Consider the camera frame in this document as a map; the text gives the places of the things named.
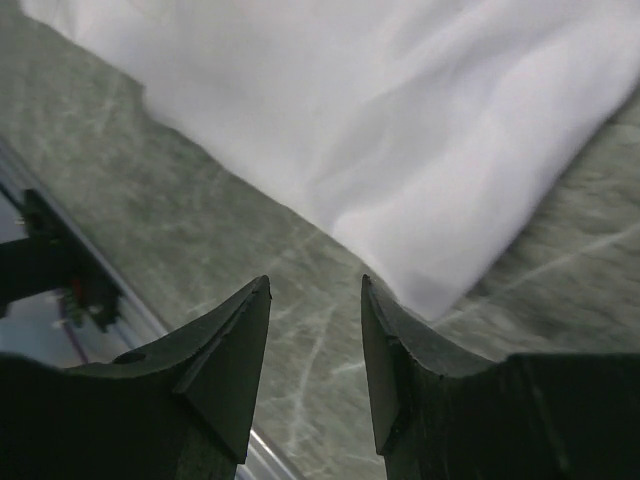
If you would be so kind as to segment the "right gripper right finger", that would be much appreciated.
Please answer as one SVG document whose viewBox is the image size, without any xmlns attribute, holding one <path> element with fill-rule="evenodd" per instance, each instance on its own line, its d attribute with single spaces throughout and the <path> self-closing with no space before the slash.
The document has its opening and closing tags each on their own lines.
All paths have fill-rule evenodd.
<svg viewBox="0 0 640 480">
<path fill-rule="evenodd" d="M 635 479 L 639 357 L 493 362 L 415 319 L 371 278 L 361 326 L 375 447 L 390 479 Z"/>
</svg>

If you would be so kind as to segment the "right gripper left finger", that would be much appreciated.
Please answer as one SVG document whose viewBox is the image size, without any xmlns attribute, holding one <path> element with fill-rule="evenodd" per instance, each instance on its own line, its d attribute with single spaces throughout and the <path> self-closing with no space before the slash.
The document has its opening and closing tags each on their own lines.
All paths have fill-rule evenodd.
<svg viewBox="0 0 640 480">
<path fill-rule="evenodd" d="M 230 479 L 247 455 L 271 305 L 261 276 L 110 363 L 1 358 L 5 479 Z"/>
</svg>

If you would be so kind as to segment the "white long sleeve shirt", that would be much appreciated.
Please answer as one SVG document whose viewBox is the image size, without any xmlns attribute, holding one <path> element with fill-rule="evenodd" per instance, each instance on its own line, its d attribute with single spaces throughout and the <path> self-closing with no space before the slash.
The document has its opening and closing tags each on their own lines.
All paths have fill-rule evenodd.
<svg viewBox="0 0 640 480">
<path fill-rule="evenodd" d="M 432 320 L 639 82 L 635 1 L 25 1 Z"/>
</svg>

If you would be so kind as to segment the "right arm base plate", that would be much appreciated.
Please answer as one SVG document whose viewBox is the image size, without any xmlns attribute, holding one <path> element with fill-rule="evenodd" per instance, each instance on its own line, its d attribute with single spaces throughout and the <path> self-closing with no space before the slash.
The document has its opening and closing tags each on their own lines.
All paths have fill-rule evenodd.
<svg viewBox="0 0 640 480">
<path fill-rule="evenodd" d="M 1 315 L 15 301 L 61 289 L 73 321 L 88 315 L 105 331 L 122 296 L 106 266 L 41 193 L 26 189 L 15 206 L 26 236 L 1 243 Z"/>
</svg>

